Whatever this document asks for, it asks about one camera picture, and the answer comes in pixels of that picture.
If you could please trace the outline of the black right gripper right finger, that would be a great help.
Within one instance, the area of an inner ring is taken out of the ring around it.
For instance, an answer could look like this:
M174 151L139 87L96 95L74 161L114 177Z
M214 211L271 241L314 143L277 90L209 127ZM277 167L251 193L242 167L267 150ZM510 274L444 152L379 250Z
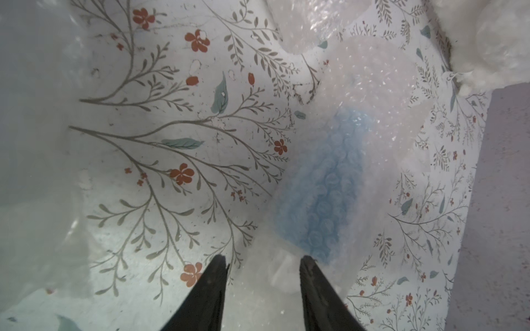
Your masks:
M300 287L306 330L365 331L309 255L300 261Z

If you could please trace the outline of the blue vase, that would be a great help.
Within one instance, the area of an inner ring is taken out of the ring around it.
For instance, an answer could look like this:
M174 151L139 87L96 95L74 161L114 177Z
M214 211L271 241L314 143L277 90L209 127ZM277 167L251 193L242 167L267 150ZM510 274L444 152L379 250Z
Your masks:
M339 110L304 147L273 208L280 237L318 261L328 263L338 255L341 232L359 195L368 129L367 114Z

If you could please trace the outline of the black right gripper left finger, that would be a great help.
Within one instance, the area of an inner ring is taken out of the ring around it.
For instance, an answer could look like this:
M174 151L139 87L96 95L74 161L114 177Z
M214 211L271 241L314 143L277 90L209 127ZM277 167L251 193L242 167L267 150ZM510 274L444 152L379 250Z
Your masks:
M220 331L228 277L226 257L216 255L162 331Z

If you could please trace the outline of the bubble wrap around vase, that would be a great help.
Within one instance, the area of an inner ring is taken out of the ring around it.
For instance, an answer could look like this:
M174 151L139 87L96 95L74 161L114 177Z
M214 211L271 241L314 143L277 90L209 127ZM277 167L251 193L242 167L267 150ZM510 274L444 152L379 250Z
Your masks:
M401 162L428 113L412 106L412 57L380 37L332 47L306 120L226 295L224 330L302 330L309 255L344 297L355 283Z

